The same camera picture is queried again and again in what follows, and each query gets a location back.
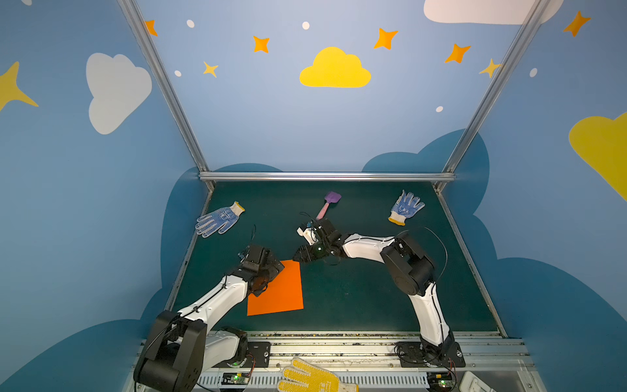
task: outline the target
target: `dark green mat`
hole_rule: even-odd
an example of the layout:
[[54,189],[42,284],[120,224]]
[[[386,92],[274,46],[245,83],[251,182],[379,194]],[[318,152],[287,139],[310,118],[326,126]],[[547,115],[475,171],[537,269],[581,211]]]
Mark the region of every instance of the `dark green mat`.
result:
[[[387,220],[390,208],[405,189],[420,196],[426,206],[405,227]],[[448,266],[438,282],[438,297],[453,331],[496,331],[496,323],[481,296],[455,235],[428,183],[347,182],[235,182],[219,183],[209,211],[239,201],[246,211],[223,235],[198,238],[183,278],[174,310],[194,302],[237,265],[237,254],[248,244],[253,224],[255,243],[271,248],[280,260],[292,258],[305,244],[296,233],[315,216],[328,191],[342,195],[326,218],[341,232],[391,236],[410,230],[412,236],[444,267],[445,253],[433,230],[448,249]],[[320,260],[302,265],[305,308],[292,312],[246,316],[247,300],[233,307],[216,328],[233,326],[246,331],[418,331],[416,314],[407,295],[396,288],[382,263],[345,259],[339,265]]]

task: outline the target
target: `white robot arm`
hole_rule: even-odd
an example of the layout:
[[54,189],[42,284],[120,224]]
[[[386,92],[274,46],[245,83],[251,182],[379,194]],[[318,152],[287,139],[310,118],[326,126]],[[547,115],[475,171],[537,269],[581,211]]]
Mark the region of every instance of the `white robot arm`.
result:
[[433,278],[435,265],[406,231],[394,237],[342,235],[324,219],[302,225],[297,232],[308,245],[298,249],[295,261],[311,262],[336,255],[385,264],[396,286],[409,296],[414,307],[420,324],[424,361],[449,366],[451,359],[461,365],[463,357],[459,345],[444,320],[438,301]]
[[246,333],[211,328],[249,294],[263,293],[283,265],[258,245],[249,245],[240,257],[238,267],[207,294],[177,313],[165,310],[157,317],[137,361],[135,382],[157,391],[188,392],[208,368],[222,361],[234,367],[243,364]]

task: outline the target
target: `yellow dotted glove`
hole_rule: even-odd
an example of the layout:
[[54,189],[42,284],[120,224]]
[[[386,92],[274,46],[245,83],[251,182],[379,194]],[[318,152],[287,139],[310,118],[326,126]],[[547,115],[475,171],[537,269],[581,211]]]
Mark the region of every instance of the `yellow dotted glove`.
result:
[[359,392],[357,384],[344,384],[328,370],[320,369],[300,358],[292,359],[292,365],[283,370],[278,384],[280,392]]

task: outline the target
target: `orange paper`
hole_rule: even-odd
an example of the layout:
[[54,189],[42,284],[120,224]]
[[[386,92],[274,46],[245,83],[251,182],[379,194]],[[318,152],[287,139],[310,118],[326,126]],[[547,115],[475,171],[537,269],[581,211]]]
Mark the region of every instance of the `orange paper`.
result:
[[248,296],[248,315],[288,312],[303,306],[303,286],[300,281],[300,263],[292,260],[282,261],[285,267],[268,284],[268,288],[259,297]]

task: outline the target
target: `orange star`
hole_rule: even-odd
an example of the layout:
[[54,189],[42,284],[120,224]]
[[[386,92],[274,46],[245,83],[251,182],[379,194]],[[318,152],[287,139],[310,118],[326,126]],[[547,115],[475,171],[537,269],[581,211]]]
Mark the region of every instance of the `orange star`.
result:
[[466,53],[470,49],[470,46],[466,46],[465,48],[460,48],[456,43],[453,44],[453,52],[451,55],[444,61],[448,63],[449,61],[457,61],[461,64],[461,61],[464,59],[464,53]]
[[268,41],[270,41],[269,38],[257,38],[256,36],[253,36],[253,38],[255,39],[255,50],[254,51],[264,51],[266,53],[268,53]]
[[391,33],[386,32],[383,29],[379,29],[379,41],[374,45],[374,48],[387,48],[388,50],[392,49],[392,38],[398,33],[398,31],[392,31]]
[[155,21],[144,21],[144,23],[146,24],[148,32],[155,37],[158,37],[157,32],[155,31]]
[[590,19],[592,18],[584,18],[581,16],[581,11],[577,11],[577,16],[575,16],[575,19],[573,19],[568,27],[564,29],[564,32],[570,31],[572,36],[576,37],[579,29],[581,29],[581,26],[586,24]]

